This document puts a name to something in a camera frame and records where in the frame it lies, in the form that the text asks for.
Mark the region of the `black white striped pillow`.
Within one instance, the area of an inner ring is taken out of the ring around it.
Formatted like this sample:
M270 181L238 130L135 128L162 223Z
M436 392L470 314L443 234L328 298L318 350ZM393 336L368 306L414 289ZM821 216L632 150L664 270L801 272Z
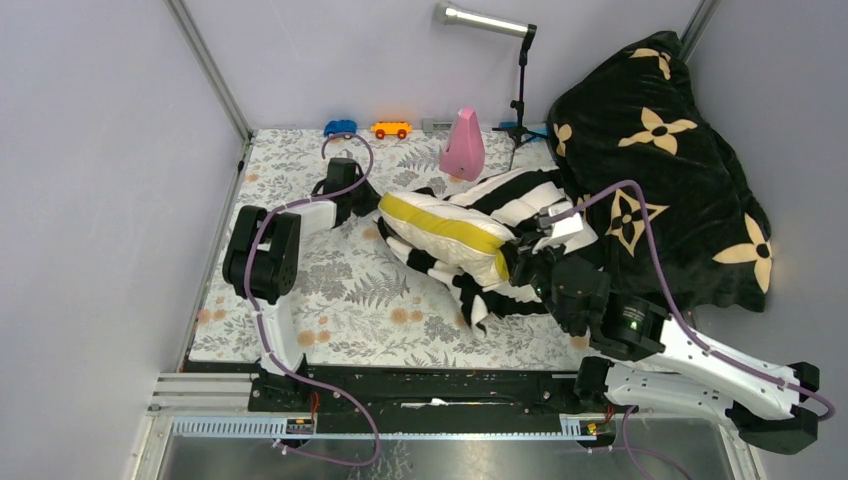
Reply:
M429 188L407 192L438 198ZM563 201L572 203L555 167L519 168L489 176L464 192L438 199L491 217L513 233L513 240L536 232L537 216L542 209ZM384 222L378 206L377 211L375 223L392 253L410 268L443 283L459 305L466 325L476 336L486 336L486 322L492 317L546 314L547 310L531 286L516 287L508 280L493 287L483 287L462 269L405 242Z

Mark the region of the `pink metronome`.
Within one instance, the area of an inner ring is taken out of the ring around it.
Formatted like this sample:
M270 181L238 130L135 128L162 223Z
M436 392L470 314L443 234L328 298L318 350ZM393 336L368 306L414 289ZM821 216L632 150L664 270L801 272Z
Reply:
M476 180L485 164L485 147L476 111L464 107L457 112L445 147L439 159L439 169L464 181Z

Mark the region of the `white yellow pillow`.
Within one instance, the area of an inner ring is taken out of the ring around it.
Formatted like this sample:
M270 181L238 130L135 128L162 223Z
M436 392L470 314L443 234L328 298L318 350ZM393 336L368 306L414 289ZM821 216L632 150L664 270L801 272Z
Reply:
M387 193L378 210L405 242L462 269L479 285L509 280L501 248L515 236L491 217L418 192Z

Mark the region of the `silver flashlight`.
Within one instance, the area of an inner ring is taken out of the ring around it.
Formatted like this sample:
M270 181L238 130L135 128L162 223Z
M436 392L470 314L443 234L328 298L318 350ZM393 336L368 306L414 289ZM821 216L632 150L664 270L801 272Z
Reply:
M512 127L497 127L495 131L504 132L513 141L513 148L509 161L509 168L513 167L516 152L525 144L534 139L546 140L545 134L531 131L524 124L525 116L525 75L528 64L529 51L535 40L538 27L535 24L517 23L496 16L486 15L463 9L458 5L442 1L435 5L433 18L443 25L459 25L478 30L509 35L522 40L518 53L518 98L510 102L510 108L516 113L516 122Z

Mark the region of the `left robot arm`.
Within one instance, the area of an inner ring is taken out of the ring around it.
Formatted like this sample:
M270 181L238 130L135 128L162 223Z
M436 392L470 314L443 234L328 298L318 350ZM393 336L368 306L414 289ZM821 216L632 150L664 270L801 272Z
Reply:
M370 167L332 158L327 174L304 199L274 209L244 206L236 217L222 266L224 281L253 309L262 353L260 366L278 375L272 398L288 411L309 401L306 354L298 344L291 300L306 240L367 216L380 195L368 182Z

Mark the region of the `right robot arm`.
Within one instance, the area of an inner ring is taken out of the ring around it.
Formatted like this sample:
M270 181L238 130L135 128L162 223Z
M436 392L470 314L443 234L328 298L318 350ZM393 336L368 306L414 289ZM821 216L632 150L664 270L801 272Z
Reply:
M794 455L818 439L818 416L802 402L819 387L807 362L778 365L708 337L687 336L670 312L616 291L582 258L504 247L511 285L530 287L567 333L589 336L573 386L583 410L653 409L700 417L761 450Z

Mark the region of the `blue toy car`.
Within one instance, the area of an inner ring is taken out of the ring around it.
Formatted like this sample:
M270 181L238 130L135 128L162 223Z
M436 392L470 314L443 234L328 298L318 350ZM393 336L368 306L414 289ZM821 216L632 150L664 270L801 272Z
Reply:
M354 134L357 133L357 129L357 123L353 120L330 120L323 129L323 135L325 137L342 136L343 138L350 139Z

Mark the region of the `orange toy car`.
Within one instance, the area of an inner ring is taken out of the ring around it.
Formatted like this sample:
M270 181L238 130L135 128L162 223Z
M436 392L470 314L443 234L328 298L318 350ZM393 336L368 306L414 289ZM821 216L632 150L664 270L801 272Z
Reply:
M405 139L413 130L412 125L407 122L380 121L374 123L370 130L376 139L383 140L387 137Z

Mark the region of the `black floral patterned blanket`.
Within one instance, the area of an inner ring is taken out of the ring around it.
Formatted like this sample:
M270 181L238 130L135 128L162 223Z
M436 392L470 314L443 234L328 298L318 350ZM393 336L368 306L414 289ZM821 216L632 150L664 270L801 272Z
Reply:
M736 152L699 112L682 43L660 31L559 96L546 119L567 194L588 201L591 259L619 291L682 310L765 309L771 225Z

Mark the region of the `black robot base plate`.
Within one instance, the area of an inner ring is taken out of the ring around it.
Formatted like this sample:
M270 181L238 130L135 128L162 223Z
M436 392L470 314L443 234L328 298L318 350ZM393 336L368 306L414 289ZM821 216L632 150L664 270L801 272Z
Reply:
M259 371L251 413L303 414L319 434L556 434L563 416L624 412L581 393L574 372L304 365L301 380Z

